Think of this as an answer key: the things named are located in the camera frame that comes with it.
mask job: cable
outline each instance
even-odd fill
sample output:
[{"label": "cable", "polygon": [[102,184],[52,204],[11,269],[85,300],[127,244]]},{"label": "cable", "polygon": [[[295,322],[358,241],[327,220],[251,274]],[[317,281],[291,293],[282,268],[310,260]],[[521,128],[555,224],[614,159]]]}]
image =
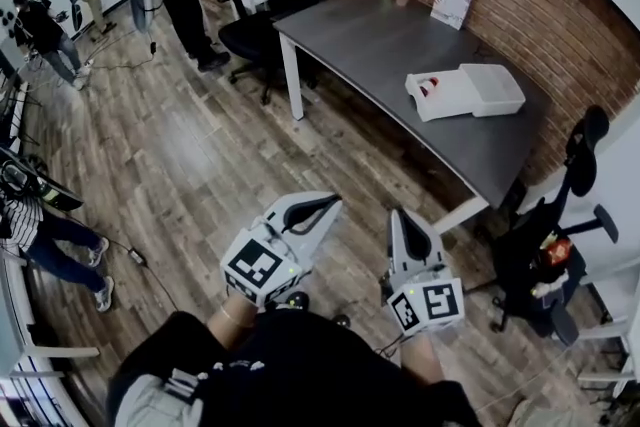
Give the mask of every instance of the cable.
[{"label": "cable", "polygon": [[513,397],[516,393],[518,393],[520,390],[526,388],[527,386],[529,386],[533,381],[535,381],[536,379],[538,379],[542,374],[544,374],[547,370],[549,370],[554,363],[556,363],[557,361],[560,360],[560,358],[562,358],[565,354],[567,354],[567,352],[569,352],[569,350],[571,350],[572,347],[567,347],[564,351],[562,351],[560,353],[559,356],[557,356],[556,358],[554,358],[553,360],[551,360],[551,363],[549,363],[543,370],[541,370],[540,372],[538,372],[536,375],[534,375],[531,379],[529,379],[527,382],[521,384],[520,386],[518,386],[515,390],[507,393],[506,395],[504,395],[503,397],[497,398],[495,400],[492,400],[491,402],[489,402],[488,404],[485,404],[484,406],[478,408],[475,410],[476,413],[479,413],[480,411],[484,411],[485,409],[487,409],[488,407],[491,407],[495,404],[497,404],[498,402],[502,402],[505,399],[508,399],[510,397]]}]

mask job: jeans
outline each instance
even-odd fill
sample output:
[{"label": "jeans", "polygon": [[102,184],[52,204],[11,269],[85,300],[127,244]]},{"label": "jeans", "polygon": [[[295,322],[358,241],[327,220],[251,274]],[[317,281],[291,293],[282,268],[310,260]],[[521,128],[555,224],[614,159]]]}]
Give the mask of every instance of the jeans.
[{"label": "jeans", "polygon": [[60,54],[58,52],[62,52],[69,58],[71,66],[73,66],[73,69],[75,71],[78,71],[82,67],[78,51],[76,50],[73,41],[71,41],[69,36],[67,36],[66,34],[63,34],[60,37],[57,50],[46,52],[45,54],[42,54],[42,57],[47,60],[47,62],[51,65],[51,67],[56,71],[58,75],[60,75],[69,84],[73,84],[76,75],[65,66],[64,62],[62,62],[62,57],[60,57]]},{"label": "jeans", "polygon": [[84,285],[93,293],[104,289],[105,281],[100,274],[64,254],[53,241],[66,240],[93,250],[100,246],[100,237],[89,228],[57,217],[46,210],[42,215],[43,220],[38,225],[36,238],[26,251],[29,259],[57,278]]},{"label": "jeans", "polygon": [[199,0],[162,0],[171,17],[173,28],[187,53],[207,64],[216,56],[211,39],[204,30],[202,6]]}]

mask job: red object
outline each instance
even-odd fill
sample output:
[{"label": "red object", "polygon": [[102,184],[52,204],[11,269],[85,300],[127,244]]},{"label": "red object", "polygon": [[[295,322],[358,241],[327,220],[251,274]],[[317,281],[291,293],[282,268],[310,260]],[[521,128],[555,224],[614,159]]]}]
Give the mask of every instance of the red object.
[{"label": "red object", "polygon": [[549,265],[553,267],[561,264],[571,254],[571,241],[567,239],[558,240],[547,247],[546,253]]}]

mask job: striped shirt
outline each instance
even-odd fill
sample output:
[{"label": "striped shirt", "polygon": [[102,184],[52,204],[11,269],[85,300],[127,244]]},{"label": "striped shirt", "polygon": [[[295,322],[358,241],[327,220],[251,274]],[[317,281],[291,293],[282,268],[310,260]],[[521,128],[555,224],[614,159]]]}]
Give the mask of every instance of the striped shirt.
[{"label": "striped shirt", "polygon": [[31,196],[7,200],[3,190],[0,190],[0,199],[4,201],[2,215],[7,217],[11,226],[11,237],[2,240],[2,246],[9,252],[17,253],[17,248],[20,248],[26,253],[42,221],[40,200]]}]

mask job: black shirt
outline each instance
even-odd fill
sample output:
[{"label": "black shirt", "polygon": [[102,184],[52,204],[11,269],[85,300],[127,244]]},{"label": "black shirt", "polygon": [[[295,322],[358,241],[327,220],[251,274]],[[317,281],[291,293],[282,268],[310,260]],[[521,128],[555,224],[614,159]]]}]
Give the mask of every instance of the black shirt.
[{"label": "black shirt", "polygon": [[111,380],[110,425],[138,377],[166,379],[174,368],[208,374],[194,396],[204,403],[201,426],[222,425],[228,419],[241,425],[288,425],[299,414],[311,415],[314,424],[357,415],[358,420],[419,418],[421,425],[480,426],[460,384],[418,383],[352,331],[295,310],[260,315],[232,353],[195,317],[175,313],[127,357]]},{"label": "black shirt", "polygon": [[15,24],[18,46],[33,42],[41,54],[58,49],[62,28],[49,16],[50,0],[29,0],[29,11],[20,11]]}]

